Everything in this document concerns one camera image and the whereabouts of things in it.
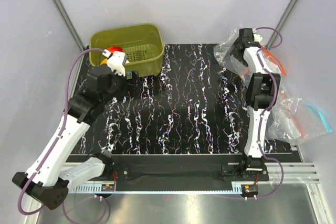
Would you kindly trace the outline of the yellow green toy mango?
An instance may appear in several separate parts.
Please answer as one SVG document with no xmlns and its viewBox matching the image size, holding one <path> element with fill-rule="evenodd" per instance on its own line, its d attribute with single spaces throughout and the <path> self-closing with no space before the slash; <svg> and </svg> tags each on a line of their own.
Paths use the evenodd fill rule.
<svg viewBox="0 0 336 224">
<path fill-rule="evenodd" d="M 100 65 L 108 65 L 108 59 L 106 58 L 106 59 L 104 59 L 101 63 L 100 63 Z"/>
</svg>

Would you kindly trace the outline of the black marble pattern mat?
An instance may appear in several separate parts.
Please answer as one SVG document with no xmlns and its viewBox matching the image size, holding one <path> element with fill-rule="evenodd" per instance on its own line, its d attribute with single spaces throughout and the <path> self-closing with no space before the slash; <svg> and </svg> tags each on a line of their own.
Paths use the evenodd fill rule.
<svg viewBox="0 0 336 224">
<path fill-rule="evenodd" d="M 246 88 L 221 67 L 212 44 L 165 46 L 158 76 L 114 99 L 72 150 L 88 155 L 239 154 L 248 136 Z"/>
</svg>

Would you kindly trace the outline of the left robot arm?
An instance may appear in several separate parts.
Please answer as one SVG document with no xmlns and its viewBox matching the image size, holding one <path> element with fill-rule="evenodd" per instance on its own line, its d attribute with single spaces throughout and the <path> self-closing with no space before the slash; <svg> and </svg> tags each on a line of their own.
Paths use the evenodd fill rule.
<svg viewBox="0 0 336 224">
<path fill-rule="evenodd" d="M 113 159 L 108 151 L 94 153 L 68 170 L 63 171 L 62 167 L 106 105 L 135 90 L 138 82 L 136 70 L 121 74 L 107 65 L 93 67 L 78 92 L 66 100 L 65 113 L 44 151 L 26 172 L 16 172 L 13 176 L 12 182 L 22 194 L 54 210 L 77 186 L 93 178 L 109 179 L 113 175 Z"/>
</svg>

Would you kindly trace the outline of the aluminium rail frame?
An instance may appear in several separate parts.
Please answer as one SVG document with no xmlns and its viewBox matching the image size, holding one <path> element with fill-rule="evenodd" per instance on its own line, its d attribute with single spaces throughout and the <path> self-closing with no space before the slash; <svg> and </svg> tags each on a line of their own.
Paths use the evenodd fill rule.
<svg viewBox="0 0 336 224">
<path fill-rule="evenodd" d="M 311 163 L 267 164 L 268 178 L 94 180 L 73 190 L 64 208 L 25 223 L 335 223 Z"/>
</svg>

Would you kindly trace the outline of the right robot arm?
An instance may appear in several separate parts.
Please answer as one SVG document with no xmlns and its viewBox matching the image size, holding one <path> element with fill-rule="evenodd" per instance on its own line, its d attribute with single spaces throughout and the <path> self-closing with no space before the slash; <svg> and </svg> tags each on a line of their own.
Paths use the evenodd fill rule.
<svg viewBox="0 0 336 224">
<path fill-rule="evenodd" d="M 251 72 L 245 101 L 249 109 L 248 138 L 243 156 L 234 175 L 243 180 L 268 178 L 265 165 L 264 141 L 267 121 L 275 105 L 281 76 L 274 72 L 263 56 L 262 38 L 251 28 L 241 28 L 228 54 L 243 63 Z"/>
</svg>

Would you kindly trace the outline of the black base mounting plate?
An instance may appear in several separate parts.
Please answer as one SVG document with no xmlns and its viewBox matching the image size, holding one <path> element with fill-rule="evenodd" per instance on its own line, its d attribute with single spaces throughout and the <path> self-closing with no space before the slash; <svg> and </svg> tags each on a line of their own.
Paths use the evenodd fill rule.
<svg viewBox="0 0 336 224">
<path fill-rule="evenodd" d="M 264 161 L 257 159 L 252 170 L 249 159 L 242 154 L 170 154 L 170 155 L 113 155 L 111 168 L 93 179 L 110 180 L 116 172 L 118 181 L 138 178 L 214 178 L 224 181 L 260 181 L 268 178 Z"/>
</svg>

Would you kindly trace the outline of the clear blue-zip bag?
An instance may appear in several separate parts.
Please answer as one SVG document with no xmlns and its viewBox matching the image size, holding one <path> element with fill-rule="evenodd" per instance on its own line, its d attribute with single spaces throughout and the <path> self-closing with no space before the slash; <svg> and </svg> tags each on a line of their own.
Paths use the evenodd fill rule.
<svg viewBox="0 0 336 224">
<path fill-rule="evenodd" d="M 319 109 L 303 98 L 292 97 L 286 87 L 280 86 L 267 122 L 266 138 L 294 145 L 332 132 Z"/>
</svg>

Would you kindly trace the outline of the red orange toy mango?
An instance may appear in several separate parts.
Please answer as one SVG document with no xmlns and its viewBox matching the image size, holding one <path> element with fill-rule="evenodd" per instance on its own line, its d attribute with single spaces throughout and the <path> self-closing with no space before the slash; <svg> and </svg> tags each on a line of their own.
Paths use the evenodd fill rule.
<svg viewBox="0 0 336 224">
<path fill-rule="evenodd" d="M 111 53 L 114 53 L 115 51 L 123 52 L 121 47 L 109 47 L 107 50 Z"/>
</svg>

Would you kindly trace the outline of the clear red-zip bag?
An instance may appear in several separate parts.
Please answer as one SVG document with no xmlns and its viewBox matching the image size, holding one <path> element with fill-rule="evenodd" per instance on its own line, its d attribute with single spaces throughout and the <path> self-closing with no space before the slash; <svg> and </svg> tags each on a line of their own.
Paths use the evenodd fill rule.
<svg viewBox="0 0 336 224">
<path fill-rule="evenodd" d="M 234 56 L 234 42 L 238 38 L 239 29 L 236 28 L 230 32 L 229 38 L 217 44 L 214 47 L 214 56 L 217 62 L 226 70 L 237 74 L 244 83 L 245 87 L 248 87 L 252 72 L 250 68 L 243 62 L 242 56 Z M 282 76 L 286 76 L 287 73 L 281 64 L 281 62 L 267 49 L 263 49 L 261 52 L 267 66 L 274 72 L 279 73 Z"/>
</svg>

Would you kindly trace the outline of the olive green plastic basket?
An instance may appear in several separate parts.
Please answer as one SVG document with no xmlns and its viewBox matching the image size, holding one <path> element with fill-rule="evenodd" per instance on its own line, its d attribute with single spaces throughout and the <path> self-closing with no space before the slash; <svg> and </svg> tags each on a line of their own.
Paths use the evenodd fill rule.
<svg viewBox="0 0 336 224">
<path fill-rule="evenodd" d="M 128 79 L 132 71 L 139 77 L 157 76 L 162 70 L 164 43 L 160 30 L 153 24 L 140 24 L 107 29 L 93 34 L 90 48 L 120 47 L 128 56 L 125 71 Z"/>
</svg>

